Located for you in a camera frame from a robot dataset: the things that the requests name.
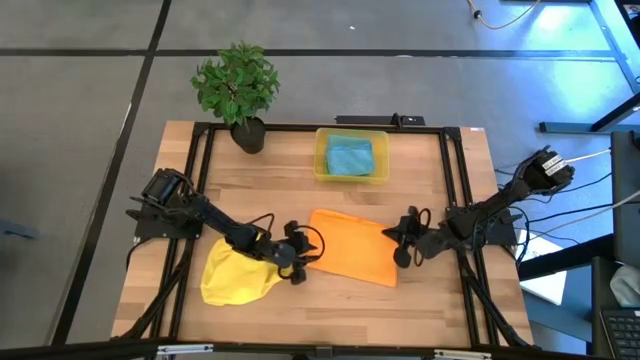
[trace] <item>black device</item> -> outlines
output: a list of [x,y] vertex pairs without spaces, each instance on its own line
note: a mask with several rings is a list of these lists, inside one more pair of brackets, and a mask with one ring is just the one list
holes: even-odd
[[600,311],[611,353],[616,359],[640,359],[640,308]]
[[144,209],[147,206],[155,211],[152,217],[155,223],[177,229],[189,227],[192,222],[204,223],[221,232],[233,250],[247,257],[276,264],[280,273],[292,266],[292,273],[286,278],[294,285],[306,279],[303,267],[318,258],[303,255],[316,247],[298,230],[300,226],[297,222],[291,221],[285,225],[285,239],[271,241],[268,230],[231,219],[211,204],[206,196],[198,193],[190,179],[174,169],[158,169],[142,191],[142,197],[131,199],[143,204],[140,211],[127,211],[134,219],[148,220],[143,215],[149,213]]
[[[511,181],[495,195],[456,211],[440,222],[437,228],[429,228],[431,212],[428,209],[418,212],[417,208],[412,206],[409,208],[408,215],[400,218],[397,226],[382,232],[398,243],[394,252],[394,261],[399,267],[406,268],[410,265],[411,255],[408,249],[411,246],[415,248],[414,261],[417,266],[420,266],[423,259],[431,259],[444,250],[457,251],[463,280],[476,293],[487,314],[496,323],[509,345],[529,346],[506,322],[491,301],[471,268],[465,252],[467,248],[471,248],[472,251],[476,248],[478,245],[475,241],[476,235],[488,229],[496,216],[511,204],[524,200],[532,194],[557,193],[571,183],[574,172],[573,167],[568,165],[558,153],[550,151],[547,146],[520,163]],[[428,213],[425,224],[420,220],[423,212]],[[417,253],[422,256],[420,262],[415,259]]]

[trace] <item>gray floor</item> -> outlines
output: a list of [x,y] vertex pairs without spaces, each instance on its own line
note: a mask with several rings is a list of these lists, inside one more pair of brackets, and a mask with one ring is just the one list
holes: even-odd
[[[0,48],[146,48],[161,3],[3,1]],[[476,3],[492,23],[527,6]],[[612,28],[620,28],[612,2],[598,3]],[[218,48],[240,39],[267,48],[607,49],[587,5],[542,4],[513,27],[490,31],[470,19],[464,0],[174,1],[160,48]],[[635,71],[637,49],[624,44]],[[330,123],[338,114],[400,112],[423,115],[431,125],[484,127],[496,167],[517,163],[546,144],[567,158],[607,148],[606,136],[543,135],[535,127],[540,121],[591,122],[632,95],[611,59],[272,60],[283,86],[263,116],[266,121]],[[71,331],[73,342],[110,334],[134,228],[124,210],[135,207],[128,196],[148,180],[165,121],[214,120],[199,110],[188,82],[200,61],[166,57],[153,63]],[[2,348],[46,341],[141,63],[138,57],[0,57],[0,218],[41,233],[36,240],[0,236]],[[576,185],[590,182],[610,171],[609,158],[578,162],[576,169]],[[607,180],[559,195],[549,205],[521,205],[531,218],[540,218],[610,201]],[[568,218],[535,228],[549,229]],[[586,241],[611,228],[607,214],[555,235]],[[580,285],[585,276],[585,270],[569,273],[563,306],[588,311],[589,295]],[[544,327],[533,330],[545,348],[580,352],[580,344]]]

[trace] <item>potted plant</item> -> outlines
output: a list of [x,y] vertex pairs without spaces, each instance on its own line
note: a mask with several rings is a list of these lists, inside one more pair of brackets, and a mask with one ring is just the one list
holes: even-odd
[[255,154],[264,146],[265,128],[258,110],[269,110],[274,93],[280,88],[278,72],[264,58],[259,46],[231,44],[218,52],[222,63],[211,59],[196,66],[191,84],[198,90],[203,111],[223,118],[231,137],[245,152]]

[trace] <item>green leaves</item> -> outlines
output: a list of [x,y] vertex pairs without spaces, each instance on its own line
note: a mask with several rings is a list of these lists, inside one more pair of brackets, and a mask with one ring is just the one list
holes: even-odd
[[241,41],[218,52],[222,63],[205,60],[196,65],[191,85],[198,90],[202,111],[224,119],[227,125],[242,125],[258,110],[268,110],[280,89],[278,72],[264,58],[264,50]]

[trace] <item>black plant pot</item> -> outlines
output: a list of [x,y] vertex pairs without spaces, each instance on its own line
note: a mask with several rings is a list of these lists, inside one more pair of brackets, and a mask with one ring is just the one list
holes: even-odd
[[231,138],[248,154],[259,153],[264,147],[264,123],[257,117],[246,119],[246,124],[234,124]]

